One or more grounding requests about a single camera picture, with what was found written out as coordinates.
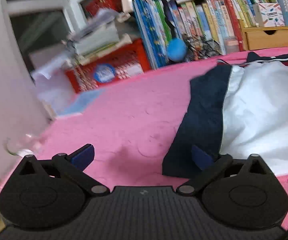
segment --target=white wall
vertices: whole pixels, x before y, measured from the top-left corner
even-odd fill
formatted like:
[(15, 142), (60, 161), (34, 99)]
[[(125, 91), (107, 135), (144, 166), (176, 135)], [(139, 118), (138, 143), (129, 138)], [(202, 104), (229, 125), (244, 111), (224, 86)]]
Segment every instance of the white wall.
[(6, 12), (6, 0), (0, 0), (0, 180), (17, 158), (5, 152), (3, 141), (27, 132), (40, 133), (48, 125), (33, 89)]

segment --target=bed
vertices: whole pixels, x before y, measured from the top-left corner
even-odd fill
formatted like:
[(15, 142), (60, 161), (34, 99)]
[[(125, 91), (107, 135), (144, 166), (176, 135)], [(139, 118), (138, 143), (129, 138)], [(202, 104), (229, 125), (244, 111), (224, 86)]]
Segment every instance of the bed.
[[(243, 63), (248, 52), (220, 57)], [(288, 53), (288, 48), (258, 50), (260, 56)], [(43, 134), (38, 159), (71, 153), (86, 143), (95, 160), (84, 171), (108, 186), (177, 187), (187, 179), (161, 174), (161, 163), (190, 100), (189, 80), (216, 65), (216, 58), (178, 64), (106, 86), (82, 114), (57, 119)], [(278, 178), (288, 193), (288, 175)], [(288, 214), (283, 222), (288, 229)]]

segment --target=blue pom-pom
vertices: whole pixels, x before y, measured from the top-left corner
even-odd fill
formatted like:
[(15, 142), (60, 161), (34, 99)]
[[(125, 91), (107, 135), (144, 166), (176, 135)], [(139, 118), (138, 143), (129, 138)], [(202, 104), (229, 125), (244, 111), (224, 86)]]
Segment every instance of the blue pom-pom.
[(179, 38), (172, 39), (167, 47), (167, 56), (170, 60), (180, 62), (184, 59), (187, 52), (187, 46)]

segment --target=wooden drawer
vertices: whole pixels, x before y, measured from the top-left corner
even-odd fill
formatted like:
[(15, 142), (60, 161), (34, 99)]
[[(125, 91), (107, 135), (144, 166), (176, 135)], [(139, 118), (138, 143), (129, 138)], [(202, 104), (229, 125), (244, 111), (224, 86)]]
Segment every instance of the wooden drawer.
[(248, 49), (288, 47), (288, 30), (247, 32)]

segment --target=red storage crate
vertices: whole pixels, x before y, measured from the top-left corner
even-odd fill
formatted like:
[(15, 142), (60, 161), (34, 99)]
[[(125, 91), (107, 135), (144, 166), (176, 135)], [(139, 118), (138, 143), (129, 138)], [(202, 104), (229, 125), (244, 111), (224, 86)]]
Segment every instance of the red storage crate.
[[(115, 70), (114, 77), (108, 82), (100, 82), (94, 77), (97, 69), (102, 65), (109, 65)], [(67, 70), (65, 74), (75, 92), (80, 93), (130, 78), (130, 69), (134, 72), (134, 68), (135, 70), (142, 68), (143, 72), (151, 70), (141, 39), (136, 39), (132, 44), (127, 44), (85, 66), (75, 66), (74, 69)]]
[(95, 16), (100, 8), (111, 8), (117, 12), (121, 12), (122, 2), (121, 0), (93, 0), (85, 7), (86, 11), (92, 16)]

